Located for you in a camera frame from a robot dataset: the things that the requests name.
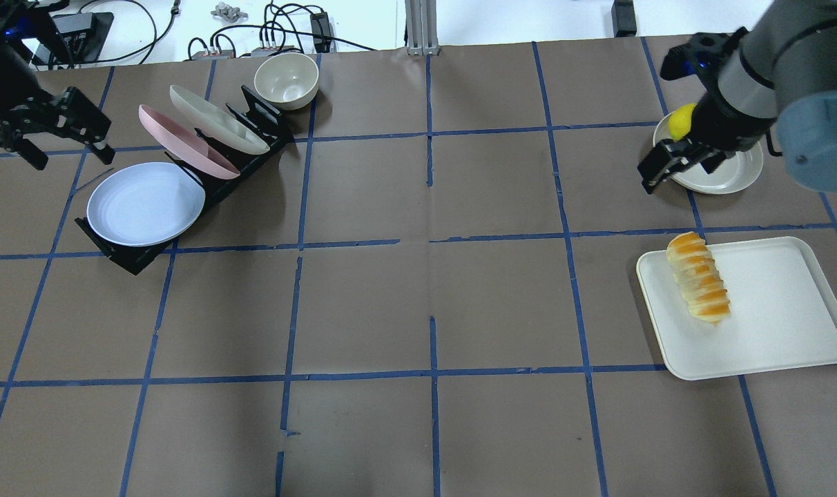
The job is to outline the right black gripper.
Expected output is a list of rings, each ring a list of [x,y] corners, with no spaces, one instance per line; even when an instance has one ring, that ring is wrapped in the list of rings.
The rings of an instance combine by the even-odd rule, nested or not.
[[[713,174],[722,163],[734,158],[737,137],[719,132],[693,132],[684,139],[662,139],[637,164],[642,188],[653,194],[662,182],[676,172],[699,164],[706,174]]]

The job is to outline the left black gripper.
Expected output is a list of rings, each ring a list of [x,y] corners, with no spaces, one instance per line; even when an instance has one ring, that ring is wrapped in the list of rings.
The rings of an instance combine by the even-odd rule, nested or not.
[[[100,162],[110,166],[115,149],[107,144],[111,119],[78,88],[60,95],[40,90],[34,95],[0,93],[0,148],[20,155],[36,170],[45,170],[48,157],[25,136],[52,133],[87,144]]]

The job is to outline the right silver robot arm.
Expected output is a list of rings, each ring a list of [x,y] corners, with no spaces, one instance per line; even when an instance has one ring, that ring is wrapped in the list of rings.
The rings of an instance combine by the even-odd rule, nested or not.
[[[648,194],[698,164],[715,172],[770,129],[794,182],[837,192],[837,1],[775,1],[751,30],[697,32],[668,51],[660,75],[695,75],[705,92],[688,133],[637,165]]]

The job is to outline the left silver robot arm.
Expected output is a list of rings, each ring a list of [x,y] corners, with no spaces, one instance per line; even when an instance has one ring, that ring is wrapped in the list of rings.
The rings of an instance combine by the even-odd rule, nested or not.
[[[49,93],[30,69],[32,56],[23,38],[36,38],[57,59],[73,63],[51,10],[39,1],[0,1],[0,148],[43,170],[47,154],[27,136],[51,133],[83,144],[109,166],[115,157],[106,142],[109,117],[76,87],[58,95]]]

